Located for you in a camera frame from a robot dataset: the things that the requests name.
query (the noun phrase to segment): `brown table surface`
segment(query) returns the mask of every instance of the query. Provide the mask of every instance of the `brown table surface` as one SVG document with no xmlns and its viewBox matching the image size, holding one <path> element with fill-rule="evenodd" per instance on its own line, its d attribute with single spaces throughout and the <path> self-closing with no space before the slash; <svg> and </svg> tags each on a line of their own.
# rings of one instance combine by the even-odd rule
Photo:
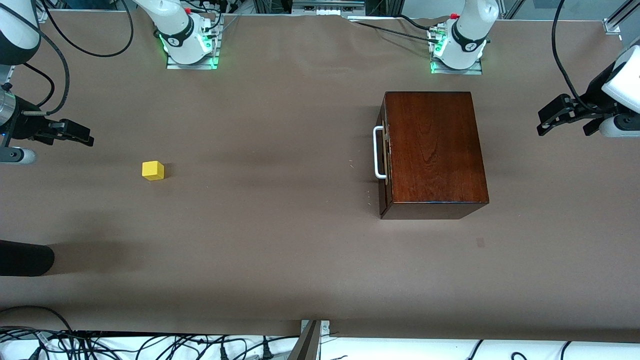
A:
<svg viewBox="0 0 640 360">
<path fill-rule="evenodd" d="M 79 45 L 127 40 L 122 13 L 59 13 Z M 0 305 L 41 304 L 78 329 L 637 340 L 640 142 L 581 125 L 536 133 L 567 92 L 550 22 L 498 22 L 482 76 L 429 73 L 424 42 L 340 17 L 241 17 L 215 71 L 166 70 L 148 17 L 131 48 L 92 58 L 54 33 L 68 117 L 95 146 L 3 167 L 0 238 L 54 244 L 54 275 L 0 279 Z M 396 20 L 381 26 L 413 31 Z M 563 22 L 578 89 L 619 53 L 599 22 Z M 62 88 L 42 44 L 32 65 Z M 16 70 L 15 93 L 46 82 Z M 459 221 L 377 214 L 371 130 L 386 91 L 471 91 L 491 203 Z M 143 161 L 170 177 L 149 182 Z M 2 324 L 61 327 L 42 314 Z"/>
</svg>

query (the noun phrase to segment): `metal frame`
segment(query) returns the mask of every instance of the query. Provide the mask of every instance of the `metal frame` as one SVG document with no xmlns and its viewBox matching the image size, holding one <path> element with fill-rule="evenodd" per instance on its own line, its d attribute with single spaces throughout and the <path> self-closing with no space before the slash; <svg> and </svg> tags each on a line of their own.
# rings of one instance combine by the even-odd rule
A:
<svg viewBox="0 0 640 360">
<path fill-rule="evenodd" d="M 302 321 L 302 334 L 287 360 L 317 360 L 320 337 L 329 335 L 328 320 Z"/>
<path fill-rule="evenodd" d="M 640 0 L 627 0 L 611 16 L 605 18 L 602 24 L 607 35 L 619 35 L 620 24 L 638 8 L 640 8 Z"/>
<path fill-rule="evenodd" d="M 502 18 L 504 20 L 513 20 L 513 18 L 522 8 L 524 2 L 525 0 L 516 0 L 515 4 L 513 4 L 513 6 L 507 11 L 504 5 L 504 1 L 501 1 L 500 3 L 502 4 L 502 11 L 505 11 L 505 13 L 503 13 L 502 15 Z"/>
</svg>

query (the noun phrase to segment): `white handle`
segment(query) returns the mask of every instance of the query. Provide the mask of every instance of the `white handle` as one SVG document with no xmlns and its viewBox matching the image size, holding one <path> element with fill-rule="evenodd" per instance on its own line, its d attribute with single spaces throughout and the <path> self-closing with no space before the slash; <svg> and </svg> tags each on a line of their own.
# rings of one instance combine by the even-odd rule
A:
<svg viewBox="0 0 640 360">
<path fill-rule="evenodd" d="M 374 164 L 373 166 L 374 166 L 374 171 L 376 172 L 376 177 L 378 179 L 387 178 L 387 175 L 381 174 L 380 171 L 378 171 L 378 140 L 376 139 L 376 131 L 381 131 L 384 128 L 385 127 L 382 125 L 378 125 L 373 128 L 373 164 Z"/>
</svg>

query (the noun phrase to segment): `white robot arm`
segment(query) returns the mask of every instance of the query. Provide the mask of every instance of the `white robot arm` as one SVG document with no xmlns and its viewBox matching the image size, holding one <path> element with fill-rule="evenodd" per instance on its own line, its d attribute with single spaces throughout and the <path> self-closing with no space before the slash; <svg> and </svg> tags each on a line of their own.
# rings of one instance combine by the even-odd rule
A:
<svg viewBox="0 0 640 360">
<path fill-rule="evenodd" d="M 36 20 L 35 0 L 0 0 L 38 26 Z M 8 12 L 0 9 L 0 64 L 20 65 L 26 63 L 38 51 L 40 35 L 27 24 Z"/>
<path fill-rule="evenodd" d="M 592 119 L 584 127 L 589 136 L 600 131 L 609 138 L 640 137 L 640 45 L 633 45 L 591 81 L 579 101 L 558 95 L 538 112 L 538 134 L 562 124 Z"/>
<path fill-rule="evenodd" d="M 459 18 L 447 20 L 446 39 L 433 55 L 452 69 L 468 69 L 482 56 L 486 36 L 499 12 L 495 0 L 465 0 Z"/>
<path fill-rule="evenodd" d="M 195 63 L 213 50 L 211 20 L 185 10 L 180 0 L 134 1 L 154 21 L 166 52 L 177 63 Z"/>
</svg>

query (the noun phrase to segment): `brown wooden box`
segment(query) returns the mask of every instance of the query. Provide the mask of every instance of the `brown wooden box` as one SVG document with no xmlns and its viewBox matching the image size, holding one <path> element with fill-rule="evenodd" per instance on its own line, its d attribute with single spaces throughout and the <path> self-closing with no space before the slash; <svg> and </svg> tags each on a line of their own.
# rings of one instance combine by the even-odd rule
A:
<svg viewBox="0 0 640 360">
<path fill-rule="evenodd" d="M 387 92 L 375 139 L 383 219 L 459 219 L 489 203 L 469 92 Z"/>
</svg>

